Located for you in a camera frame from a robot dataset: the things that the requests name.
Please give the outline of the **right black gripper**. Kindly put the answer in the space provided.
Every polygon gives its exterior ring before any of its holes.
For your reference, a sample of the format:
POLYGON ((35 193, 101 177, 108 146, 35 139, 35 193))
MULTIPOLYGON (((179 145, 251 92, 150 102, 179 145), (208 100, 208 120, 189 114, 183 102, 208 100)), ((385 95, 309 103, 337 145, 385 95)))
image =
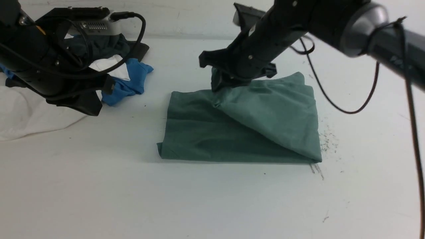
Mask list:
POLYGON ((200 67, 212 66, 212 91, 247 86, 252 80, 277 74, 272 61, 307 33, 310 0, 276 0, 250 29, 219 50, 203 51, 200 67))

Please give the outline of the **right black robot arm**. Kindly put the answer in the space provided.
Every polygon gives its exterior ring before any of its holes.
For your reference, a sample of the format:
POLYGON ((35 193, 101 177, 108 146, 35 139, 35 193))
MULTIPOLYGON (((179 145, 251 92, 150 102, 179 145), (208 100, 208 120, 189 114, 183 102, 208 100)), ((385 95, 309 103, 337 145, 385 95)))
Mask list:
POLYGON ((348 57, 369 55, 394 73, 404 75, 402 50, 407 47, 408 77, 424 90, 424 36, 390 24, 384 6, 370 0, 275 0, 263 12, 235 3, 237 38, 225 49, 203 51, 202 68, 223 74, 214 91, 223 86, 246 86, 252 80, 277 74, 272 61, 309 33, 348 57))

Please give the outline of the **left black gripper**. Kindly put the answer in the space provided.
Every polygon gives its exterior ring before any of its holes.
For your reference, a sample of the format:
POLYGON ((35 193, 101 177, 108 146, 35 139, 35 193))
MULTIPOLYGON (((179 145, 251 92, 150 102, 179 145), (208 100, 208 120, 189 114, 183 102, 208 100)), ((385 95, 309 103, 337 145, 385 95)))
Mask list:
POLYGON ((14 74, 18 86, 29 88, 48 104, 97 116, 102 108, 97 91, 112 93, 115 81, 85 67, 85 61, 65 45, 70 25, 69 20, 1 23, 1 66, 14 74))

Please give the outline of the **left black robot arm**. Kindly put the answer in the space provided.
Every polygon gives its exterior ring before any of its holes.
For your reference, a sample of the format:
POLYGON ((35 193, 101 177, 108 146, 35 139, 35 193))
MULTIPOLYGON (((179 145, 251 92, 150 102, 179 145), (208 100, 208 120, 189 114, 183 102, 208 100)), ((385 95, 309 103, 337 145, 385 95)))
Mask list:
POLYGON ((14 76, 10 87, 28 88, 48 104, 97 116, 102 109, 97 91, 111 93, 114 81, 89 67, 65 43, 76 23, 70 10, 53 9, 33 21, 17 0, 1 1, 1 65, 14 76))

